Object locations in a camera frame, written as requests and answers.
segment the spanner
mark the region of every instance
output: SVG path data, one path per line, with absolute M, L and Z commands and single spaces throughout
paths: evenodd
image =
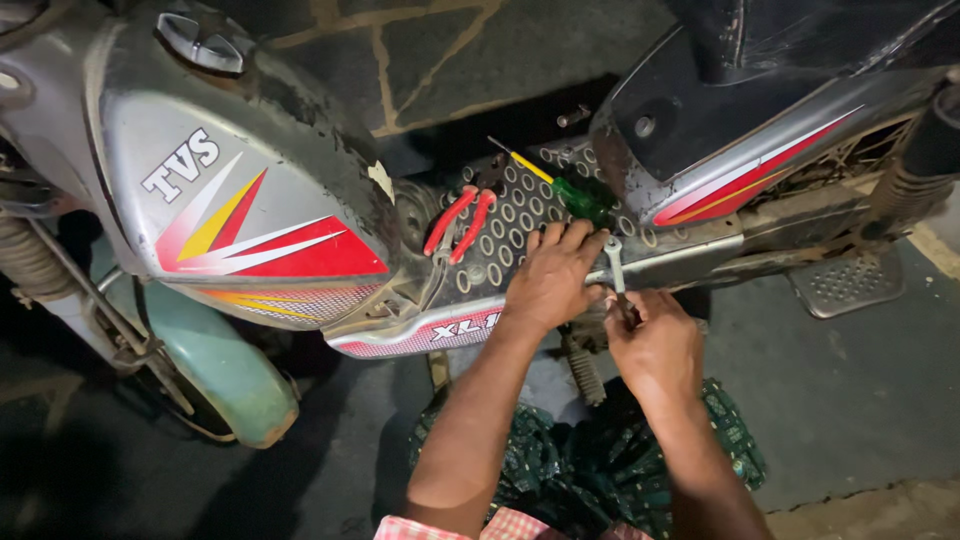
M 623 266 L 620 264 L 620 252 L 623 250 L 623 244 L 620 240 L 611 236 L 604 244 L 603 251 L 610 258 L 610 269 L 613 272 L 613 291 L 616 292 L 616 303 L 623 311 L 630 327 L 636 323 L 634 318 L 634 305 L 627 300 L 627 285 L 623 282 Z

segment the hand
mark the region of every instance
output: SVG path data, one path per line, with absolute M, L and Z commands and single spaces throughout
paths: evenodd
M 530 233 L 527 259 L 507 288 L 501 322 L 502 317 L 522 320 L 524 328 L 546 335 L 603 298 L 603 285 L 584 287 L 584 280 L 610 231 L 591 233 L 593 224 L 586 219 L 574 221 L 566 232 L 555 222 L 544 233 Z
M 607 299 L 610 353 L 627 387 L 651 415 L 699 403 L 703 384 L 704 338 L 697 324 L 669 292 L 628 292 L 640 323 L 628 328 L 615 297 Z

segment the fuel tank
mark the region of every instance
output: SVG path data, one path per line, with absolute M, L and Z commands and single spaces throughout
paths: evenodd
M 193 3 L 140 6 L 106 23 L 92 51 L 102 181 L 149 276 L 256 323 L 311 330 L 394 274 L 392 181 L 370 133 L 319 82 Z

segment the screwdriver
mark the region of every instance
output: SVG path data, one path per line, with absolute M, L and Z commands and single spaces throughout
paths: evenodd
M 516 160 L 518 163 L 530 169 L 530 172 L 542 178 L 544 182 L 552 185 L 554 190 L 557 191 L 563 200 L 564 206 L 566 206 L 566 209 L 569 210 L 573 217 L 586 218 L 592 221 L 594 227 L 597 229 L 604 227 L 608 228 L 610 226 L 610 210 L 613 202 L 616 200 L 612 193 L 610 193 L 609 196 L 607 196 L 607 193 L 605 192 L 598 193 L 599 195 L 603 196 L 602 198 L 604 199 L 610 199 L 613 197 L 613 202 L 610 202 L 607 205 L 600 203 L 594 197 L 590 196 L 589 193 L 586 193 L 585 191 L 571 185 L 566 179 L 562 177 L 553 178 L 546 174 L 542 169 L 534 165 L 527 158 L 511 150 L 505 144 L 499 140 L 496 140 L 492 136 L 487 136 L 487 139 L 489 139 L 493 144 L 502 148 L 507 154 L 510 154 L 510 157 Z M 603 187 L 609 192 L 609 189 L 605 184 L 603 184 Z

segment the footrest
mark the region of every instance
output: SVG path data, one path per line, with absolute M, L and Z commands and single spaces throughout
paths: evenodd
M 840 257 L 786 273 L 810 314 L 829 319 L 897 299 L 905 290 L 900 254 Z

